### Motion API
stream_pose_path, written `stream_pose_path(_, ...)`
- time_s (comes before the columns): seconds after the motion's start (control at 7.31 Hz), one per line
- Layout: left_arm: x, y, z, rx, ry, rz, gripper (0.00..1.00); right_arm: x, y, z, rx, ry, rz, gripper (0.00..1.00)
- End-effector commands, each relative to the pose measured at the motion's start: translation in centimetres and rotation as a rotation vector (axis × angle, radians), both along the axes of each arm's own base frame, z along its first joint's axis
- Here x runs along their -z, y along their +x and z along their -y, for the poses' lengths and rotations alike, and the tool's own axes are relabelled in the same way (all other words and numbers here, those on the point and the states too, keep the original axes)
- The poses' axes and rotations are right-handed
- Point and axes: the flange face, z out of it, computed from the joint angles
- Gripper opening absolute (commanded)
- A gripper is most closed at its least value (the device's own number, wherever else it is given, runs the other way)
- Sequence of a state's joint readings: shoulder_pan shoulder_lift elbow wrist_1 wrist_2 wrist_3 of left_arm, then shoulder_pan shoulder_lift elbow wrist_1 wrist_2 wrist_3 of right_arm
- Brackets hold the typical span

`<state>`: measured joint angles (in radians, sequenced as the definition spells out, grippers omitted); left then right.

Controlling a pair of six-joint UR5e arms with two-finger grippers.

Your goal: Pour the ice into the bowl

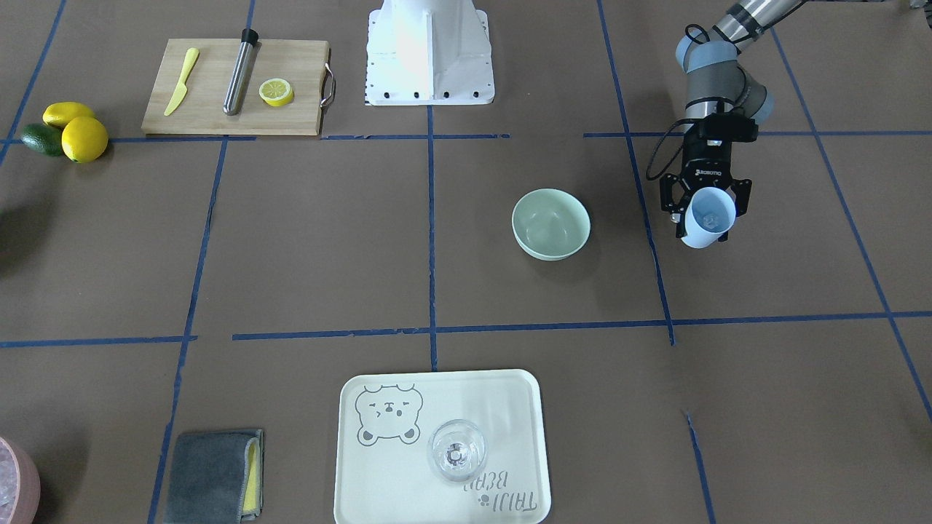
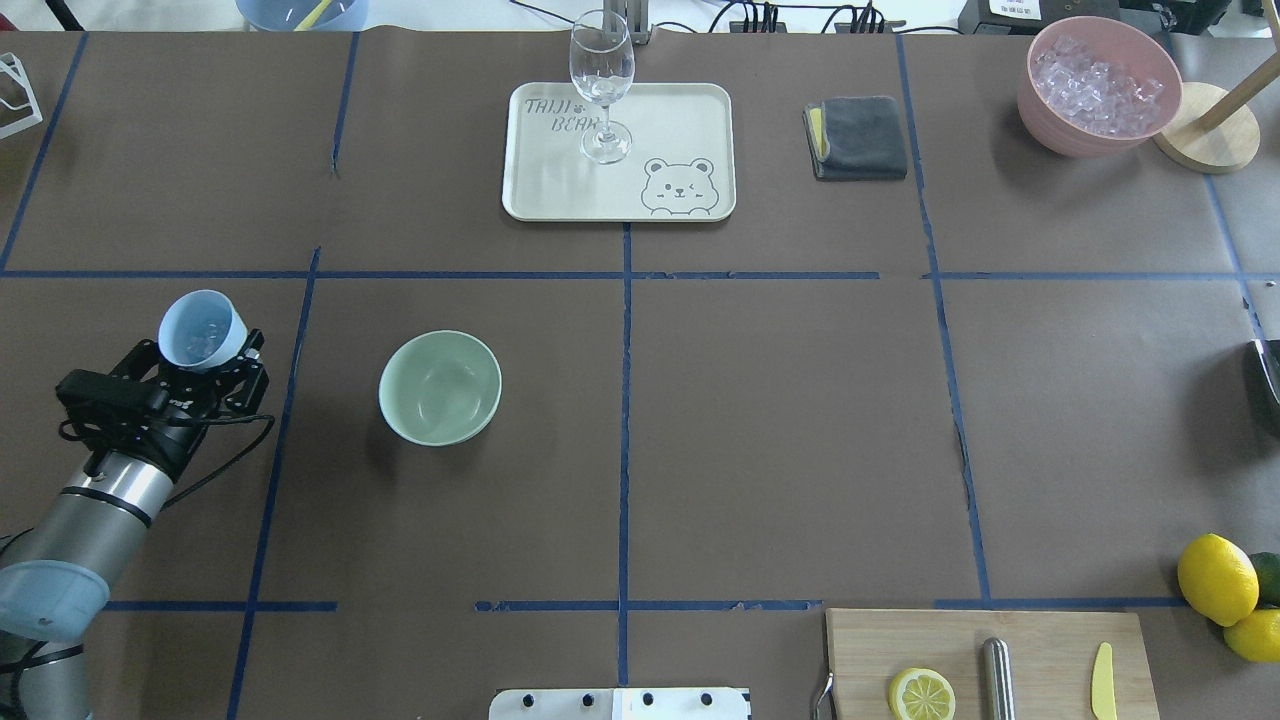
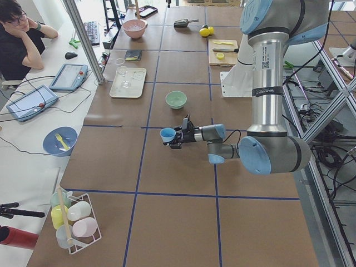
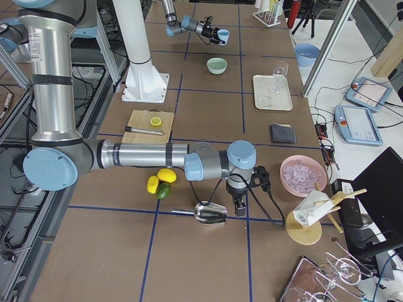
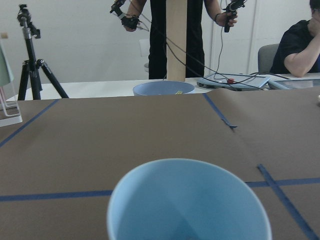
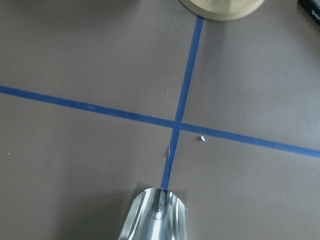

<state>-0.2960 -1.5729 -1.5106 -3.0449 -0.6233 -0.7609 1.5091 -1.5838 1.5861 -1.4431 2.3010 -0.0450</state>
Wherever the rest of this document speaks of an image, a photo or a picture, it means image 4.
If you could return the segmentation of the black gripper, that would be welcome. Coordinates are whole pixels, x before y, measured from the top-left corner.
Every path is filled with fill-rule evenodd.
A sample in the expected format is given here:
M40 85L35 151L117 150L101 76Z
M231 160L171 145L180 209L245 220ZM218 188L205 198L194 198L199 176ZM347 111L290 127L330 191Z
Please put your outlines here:
M224 46L226 41L219 39L219 35L229 35L229 31L225 29L218 29L216 26L212 26L213 16L205 17L202 26L201 35L208 38L211 43Z
M244 196L249 191L249 183L239 176L231 176L226 180L226 190L232 196L236 216L246 215Z

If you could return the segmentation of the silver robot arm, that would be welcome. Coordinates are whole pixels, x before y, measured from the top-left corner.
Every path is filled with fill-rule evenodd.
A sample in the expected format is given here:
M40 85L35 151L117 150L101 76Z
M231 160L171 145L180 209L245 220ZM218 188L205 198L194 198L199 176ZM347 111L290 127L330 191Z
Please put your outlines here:
M176 8L171 0L162 0L162 6L167 21L166 33L175 36L186 32L194 32L208 39L208 43L224 46L227 44L230 32L212 25L213 16L209 15L204 20L196 20L184 15L180 21L176 14Z
M237 216L246 212L256 149L244 140L216 151L207 143L141 144L85 139L77 131L72 82L71 35L93 25L89 1L20 1L18 16L28 30L37 132L23 161L30 182L47 191L73 185L79 176L113 166L183 167L189 181L225 179Z

